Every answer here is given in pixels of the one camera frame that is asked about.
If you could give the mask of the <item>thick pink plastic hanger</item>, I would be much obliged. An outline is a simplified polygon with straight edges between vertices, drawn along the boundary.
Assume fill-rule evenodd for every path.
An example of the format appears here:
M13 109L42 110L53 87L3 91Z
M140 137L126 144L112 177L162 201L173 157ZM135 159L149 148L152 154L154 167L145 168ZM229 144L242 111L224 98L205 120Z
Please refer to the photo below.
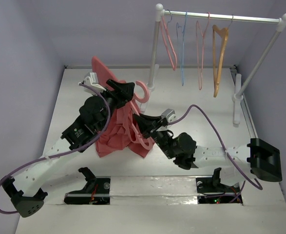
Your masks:
M134 93L133 99L129 102L132 118L130 119L129 126L125 129L132 143L139 143L144 149L149 151L153 147L154 141L152 138L144 138L144 135L140 132L141 123L143 123L144 118L135 103L136 101L142 104L147 103L150 98L150 92L147 85L143 82L137 80L135 83L142 88L144 97L139 97Z

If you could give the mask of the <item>red t shirt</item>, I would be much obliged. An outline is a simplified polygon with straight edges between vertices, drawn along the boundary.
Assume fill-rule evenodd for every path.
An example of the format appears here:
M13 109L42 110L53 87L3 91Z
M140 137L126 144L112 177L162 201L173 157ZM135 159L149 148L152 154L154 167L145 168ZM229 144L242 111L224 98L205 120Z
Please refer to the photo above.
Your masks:
M95 143L99 157L129 148L135 154L145 158L153 148L154 141L152 138L143 138L136 120L133 119L133 114L141 113L138 103L146 103L150 98L146 84L139 80L135 83L142 88L144 96L139 97L134 94L130 102L114 111L106 131Z

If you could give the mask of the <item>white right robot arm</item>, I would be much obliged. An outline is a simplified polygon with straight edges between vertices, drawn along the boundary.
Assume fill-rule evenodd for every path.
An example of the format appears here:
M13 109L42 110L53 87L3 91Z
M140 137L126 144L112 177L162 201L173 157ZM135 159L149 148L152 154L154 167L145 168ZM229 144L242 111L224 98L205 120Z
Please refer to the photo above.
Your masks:
M184 170L213 168L212 188L222 191L227 186L250 178L281 182L280 151L269 143L251 138L250 143L227 149L198 146L183 132L173 137L168 130L171 118L133 115L144 138L152 138L168 159Z

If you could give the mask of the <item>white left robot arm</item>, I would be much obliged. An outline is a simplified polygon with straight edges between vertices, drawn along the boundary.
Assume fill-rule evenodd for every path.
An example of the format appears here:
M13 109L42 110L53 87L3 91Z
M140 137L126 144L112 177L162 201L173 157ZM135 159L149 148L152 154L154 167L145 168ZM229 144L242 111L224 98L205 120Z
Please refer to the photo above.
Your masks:
M135 84L107 80L111 89L79 85L92 92L79 109L79 116L62 133L55 144L40 158L10 172L0 181L0 188L10 197L21 217L34 215L48 195L42 185L67 162L83 153L106 131L115 110L133 99Z

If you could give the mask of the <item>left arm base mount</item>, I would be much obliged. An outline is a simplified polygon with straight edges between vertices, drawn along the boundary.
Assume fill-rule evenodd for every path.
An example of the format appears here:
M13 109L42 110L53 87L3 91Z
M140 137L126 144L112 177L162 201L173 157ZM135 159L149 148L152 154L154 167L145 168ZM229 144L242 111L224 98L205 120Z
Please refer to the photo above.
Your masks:
M85 177L86 184L81 190L65 194L64 203L67 205L109 205L110 177L96 177L87 167L78 169Z

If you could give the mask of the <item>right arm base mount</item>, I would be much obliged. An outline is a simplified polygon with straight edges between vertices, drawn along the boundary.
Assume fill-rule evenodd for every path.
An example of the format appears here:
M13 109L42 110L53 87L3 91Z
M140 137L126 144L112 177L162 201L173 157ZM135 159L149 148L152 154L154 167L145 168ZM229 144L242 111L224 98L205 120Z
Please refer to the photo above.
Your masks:
M221 168L214 170L211 177L197 177L198 204L243 204L240 187L221 184Z

